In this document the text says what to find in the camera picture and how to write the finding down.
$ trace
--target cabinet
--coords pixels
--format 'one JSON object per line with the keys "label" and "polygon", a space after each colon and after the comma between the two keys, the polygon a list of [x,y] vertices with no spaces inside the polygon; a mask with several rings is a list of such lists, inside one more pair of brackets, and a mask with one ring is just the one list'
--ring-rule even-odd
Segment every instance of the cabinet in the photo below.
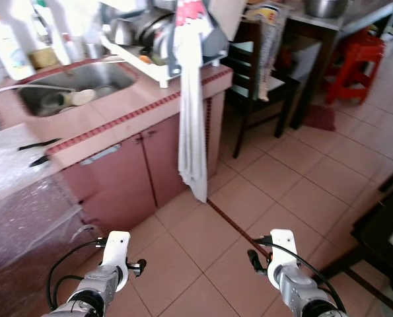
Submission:
{"label": "cabinet", "polygon": [[176,114],[141,133],[158,207],[187,187],[178,173],[179,122]]}
{"label": "cabinet", "polygon": [[178,174],[178,130],[175,115],[61,172],[87,222],[105,233],[129,230],[186,189]]}

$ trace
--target kitchen sink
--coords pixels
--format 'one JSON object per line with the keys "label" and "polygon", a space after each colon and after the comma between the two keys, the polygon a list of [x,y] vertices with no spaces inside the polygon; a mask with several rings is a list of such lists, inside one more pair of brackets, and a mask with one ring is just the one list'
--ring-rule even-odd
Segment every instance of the kitchen sink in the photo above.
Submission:
{"label": "kitchen sink", "polygon": [[[127,88],[133,83],[133,77],[123,71],[119,65],[115,63],[96,62],[48,75],[47,77],[30,81],[28,84],[73,88],[76,91],[94,89],[96,91],[95,99],[98,99]],[[27,109],[33,115],[39,117],[53,116],[63,109],[63,106],[59,108],[42,106],[42,98],[57,91],[56,89],[50,88],[28,87],[17,90]]]}

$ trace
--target wooden chair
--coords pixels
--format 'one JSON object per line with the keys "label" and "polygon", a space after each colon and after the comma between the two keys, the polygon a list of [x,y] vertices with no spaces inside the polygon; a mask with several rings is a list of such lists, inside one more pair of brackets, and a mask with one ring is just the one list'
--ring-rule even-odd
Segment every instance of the wooden chair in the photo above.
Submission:
{"label": "wooden chair", "polygon": [[[243,20],[240,23],[236,37],[231,42],[229,56],[222,59],[221,63],[232,68],[234,71],[232,83],[233,87],[226,92],[226,101],[236,106],[242,115],[242,123],[236,148],[233,157],[236,159],[247,129],[260,125],[268,120],[279,117],[274,136],[281,137],[293,98],[296,94],[299,82],[282,76],[273,71],[271,76],[283,82],[281,86],[268,91],[269,101],[265,102],[258,99],[258,68],[260,62],[260,50],[262,45],[262,23],[259,21]],[[234,46],[233,44],[252,42],[252,51]],[[250,116],[265,107],[271,106],[276,102],[283,101],[283,106],[278,114],[274,114],[260,121],[249,124]]]}

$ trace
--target red plastic stool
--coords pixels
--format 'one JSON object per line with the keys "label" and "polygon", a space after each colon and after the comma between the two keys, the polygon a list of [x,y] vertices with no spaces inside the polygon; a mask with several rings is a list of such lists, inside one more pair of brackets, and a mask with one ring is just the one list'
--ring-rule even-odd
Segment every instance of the red plastic stool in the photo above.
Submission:
{"label": "red plastic stool", "polygon": [[[324,79],[324,88],[328,90],[326,103],[331,104],[337,97],[360,98],[360,103],[368,96],[376,71],[384,55],[384,42],[371,35],[356,34],[341,46],[345,61],[340,68],[329,67],[325,76],[336,76],[334,83]],[[362,72],[365,62],[374,62],[373,70],[368,76]],[[352,87],[360,83],[363,87]]]}

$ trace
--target pink tile countertop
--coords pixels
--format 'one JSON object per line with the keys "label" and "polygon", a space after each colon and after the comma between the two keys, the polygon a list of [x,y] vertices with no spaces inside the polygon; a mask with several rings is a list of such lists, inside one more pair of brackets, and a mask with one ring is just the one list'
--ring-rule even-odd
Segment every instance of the pink tile countertop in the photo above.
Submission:
{"label": "pink tile countertop", "polygon": [[[72,64],[68,68],[88,62],[91,61]],[[160,88],[158,82],[130,64],[116,65],[134,77],[135,83],[114,94],[50,117],[31,115],[14,90],[0,93],[1,127],[7,129],[25,123],[41,141],[62,138],[46,150],[56,168],[61,170],[180,111],[179,78],[171,80],[168,88]],[[61,70],[44,71],[25,81],[58,71]],[[203,98],[229,88],[231,78],[231,69],[224,65],[205,66],[201,70]]]}

